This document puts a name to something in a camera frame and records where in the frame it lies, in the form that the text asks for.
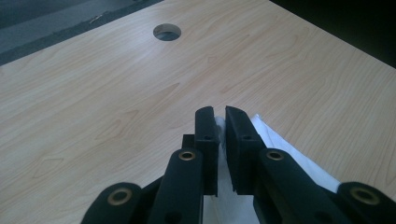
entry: white cloth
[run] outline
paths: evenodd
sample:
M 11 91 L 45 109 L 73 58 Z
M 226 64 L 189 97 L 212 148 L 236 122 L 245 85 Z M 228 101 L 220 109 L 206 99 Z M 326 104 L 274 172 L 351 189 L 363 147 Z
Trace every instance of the white cloth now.
M 290 143 L 283 139 L 265 124 L 259 115 L 255 115 L 251 122 L 256 131 L 261 136 L 262 141 L 267 147 L 278 148 L 288 152 L 303 170 L 320 186 L 332 192 L 336 192 L 340 182 L 320 168 L 317 164 L 304 156 L 295 149 Z M 215 216 L 204 214 L 205 224 L 255 224 L 260 223 L 253 208 L 252 196 L 239 196 L 233 192 L 230 173 L 227 166 L 225 154 L 225 120 L 216 117 L 219 127 L 220 146 L 219 146 L 219 197 L 205 197 L 205 209 L 215 210 Z

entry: wooden table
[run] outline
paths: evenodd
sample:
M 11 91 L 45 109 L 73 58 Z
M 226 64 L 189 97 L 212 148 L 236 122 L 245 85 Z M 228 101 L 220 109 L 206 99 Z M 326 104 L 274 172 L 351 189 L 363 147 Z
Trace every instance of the wooden table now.
M 180 27 L 178 40 L 152 32 Z M 0 223 L 79 223 L 164 172 L 194 112 L 262 119 L 396 200 L 396 70 L 268 2 L 165 0 L 0 67 Z

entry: table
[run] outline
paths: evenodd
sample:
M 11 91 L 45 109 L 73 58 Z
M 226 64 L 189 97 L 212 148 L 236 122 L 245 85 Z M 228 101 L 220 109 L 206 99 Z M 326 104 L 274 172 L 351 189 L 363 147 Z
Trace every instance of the table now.
M 153 36 L 162 23 L 179 39 Z M 163 175 L 194 112 L 258 113 L 396 200 L 396 70 L 266 0 L 166 0 L 0 67 L 0 222 L 79 223 Z

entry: tabletop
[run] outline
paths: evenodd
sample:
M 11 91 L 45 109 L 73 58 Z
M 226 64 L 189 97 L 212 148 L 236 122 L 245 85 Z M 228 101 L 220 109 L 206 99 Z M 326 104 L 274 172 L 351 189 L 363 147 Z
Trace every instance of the tabletop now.
M 172 23 L 174 41 L 153 29 Z M 194 112 L 262 119 L 396 200 L 396 70 L 266 0 L 165 0 L 0 67 L 0 222 L 79 223 L 163 175 Z

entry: dark floor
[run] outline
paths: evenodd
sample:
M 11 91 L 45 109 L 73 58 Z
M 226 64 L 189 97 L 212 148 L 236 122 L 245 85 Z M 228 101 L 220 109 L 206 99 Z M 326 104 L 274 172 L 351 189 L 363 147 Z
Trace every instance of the dark floor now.
M 160 1 L 0 0 L 0 65 Z M 396 10 L 389 1 L 272 1 L 396 67 Z

